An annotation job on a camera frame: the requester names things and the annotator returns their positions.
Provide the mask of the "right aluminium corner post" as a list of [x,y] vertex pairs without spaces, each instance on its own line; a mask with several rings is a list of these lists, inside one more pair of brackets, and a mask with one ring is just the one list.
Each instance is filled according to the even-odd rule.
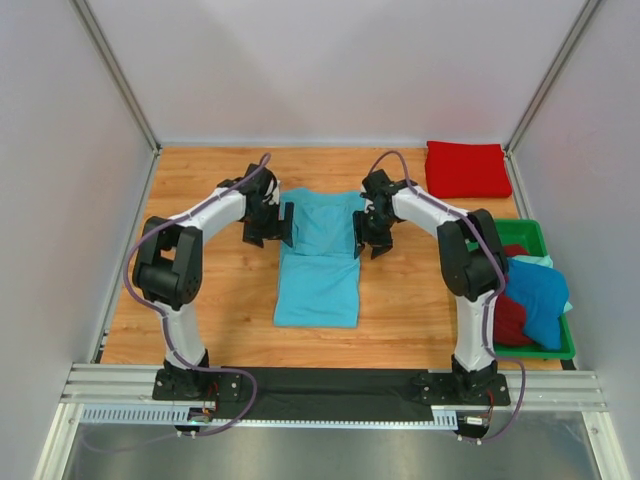
[[568,65],[603,4],[604,1],[602,0],[587,0],[583,2],[513,133],[504,145],[508,155],[513,154],[521,144],[536,115],[550,95],[554,85]]

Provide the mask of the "dark red t-shirt in bin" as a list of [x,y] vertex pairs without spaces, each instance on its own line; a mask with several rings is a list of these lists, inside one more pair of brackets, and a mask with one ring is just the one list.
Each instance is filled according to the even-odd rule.
[[493,340],[499,345],[510,348],[529,346],[534,341],[525,335],[526,309],[501,293],[495,304]]

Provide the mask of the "light blue t-shirt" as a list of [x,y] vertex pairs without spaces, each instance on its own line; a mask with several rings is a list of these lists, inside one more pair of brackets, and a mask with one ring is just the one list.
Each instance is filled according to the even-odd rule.
[[297,188],[281,194],[294,206],[293,245],[281,245],[274,325],[343,328],[358,325],[360,260],[354,256],[357,191],[322,194]]

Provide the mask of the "mint green t-shirt in bin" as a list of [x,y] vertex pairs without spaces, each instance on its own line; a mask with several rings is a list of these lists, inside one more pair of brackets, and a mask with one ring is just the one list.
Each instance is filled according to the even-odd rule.
[[[516,255],[514,257],[511,257],[510,259],[515,261],[520,261],[522,263],[538,265],[545,268],[552,268],[552,269],[554,268],[553,260],[549,255],[545,255],[545,256]],[[573,305],[570,303],[570,301],[567,300],[567,302],[564,305],[563,314],[568,313],[573,308],[574,308]]]

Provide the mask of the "blue t-shirt in bin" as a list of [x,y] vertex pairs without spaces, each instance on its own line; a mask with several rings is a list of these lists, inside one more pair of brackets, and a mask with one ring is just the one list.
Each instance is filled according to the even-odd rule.
[[553,267],[508,259],[505,294],[525,310],[523,334],[545,350],[562,347],[559,318],[569,302],[564,275]]

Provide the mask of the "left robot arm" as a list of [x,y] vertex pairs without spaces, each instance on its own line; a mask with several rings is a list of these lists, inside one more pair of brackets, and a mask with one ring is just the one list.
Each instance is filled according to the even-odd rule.
[[206,244],[227,226],[243,226],[243,242],[293,244],[294,206],[279,198],[280,182],[264,162],[228,179],[203,201],[170,218],[150,217],[129,254],[130,295],[160,319],[166,345],[153,397],[156,400],[213,401],[224,378],[241,383],[234,369],[211,368],[201,339],[194,301],[203,284]]

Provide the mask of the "aluminium corner post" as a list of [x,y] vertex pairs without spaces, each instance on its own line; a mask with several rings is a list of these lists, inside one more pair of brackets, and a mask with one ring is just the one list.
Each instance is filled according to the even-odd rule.
[[90,2],[86,0],[70,0],[69,3],[76,12],[79,21],[87,32],[98,56],[114,82],[138,129],[145,138],[146,143],[154,154],[159,153],[161,150],[161,142],[158,140],[151,124],[144,114]]
[[568,65],[603,4],[604,1],[602,0],[587,0],[583,2],[513,133],[504,145],[508,155],[513,154],[521,144],[536,115],[550,95],[554,85]]

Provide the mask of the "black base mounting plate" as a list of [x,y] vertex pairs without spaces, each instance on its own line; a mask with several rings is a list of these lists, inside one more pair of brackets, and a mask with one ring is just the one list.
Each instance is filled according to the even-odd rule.
[[434,406],[482,409],[511,404],[506,378],[471,403],[445,390],[451,372],[406,369],[248,368],[241,373],[183,371],[166,365],[156,373],[152,398],[213,407],[213,417],[246,420],[426,421]]

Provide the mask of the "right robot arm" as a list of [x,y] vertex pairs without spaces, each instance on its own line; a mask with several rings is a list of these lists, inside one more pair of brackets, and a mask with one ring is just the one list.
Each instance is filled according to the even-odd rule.
[[440,271],[455,297],[457,340],[445,390],[470,404],[488,395],[498,381],[493,347],[497,297],[508,270],[491,214],[469,212],[437,200],[420,188],[366,193],[364,209],[353,215],[355,251],[371,247],[373,259],[393,247],[391,228],[410,222],[437,240]]

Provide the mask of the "left aluminium corner post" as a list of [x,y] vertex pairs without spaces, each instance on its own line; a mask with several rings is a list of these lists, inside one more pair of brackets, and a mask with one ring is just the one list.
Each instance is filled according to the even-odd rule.
[[144,114],[90,2],[86,0],[70,0],[69,3],[76,12],[79,21],[87,32],[98,56],[114,82],[138,129],[145,138],[146,143],[154,154],[159,153],[161,150],[161,142],[158,140],[151,124]]

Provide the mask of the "folded red t-shirt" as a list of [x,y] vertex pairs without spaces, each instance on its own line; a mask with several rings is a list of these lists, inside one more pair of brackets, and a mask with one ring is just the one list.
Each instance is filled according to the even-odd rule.
[[425,177],[431,195],[440,199],[512,195],[499,144],[428,141],[426,146]]

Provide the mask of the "green plastic bin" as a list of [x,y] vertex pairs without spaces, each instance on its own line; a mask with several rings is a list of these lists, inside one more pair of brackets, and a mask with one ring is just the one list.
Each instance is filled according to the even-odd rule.
[[[534,220],[498,219],[496,226],[500,239],[509,258],[516,255],[545,256],[549,255],[539,224]],[[545,350],[537,343],[529,346],[510,348],[494,342],[497,354],[520,358],[536,358],[545,360],[569,361],[575,356],[575,347],[566,318],[563,314],[559,320],[562,328],[562,347],[559,350]]]

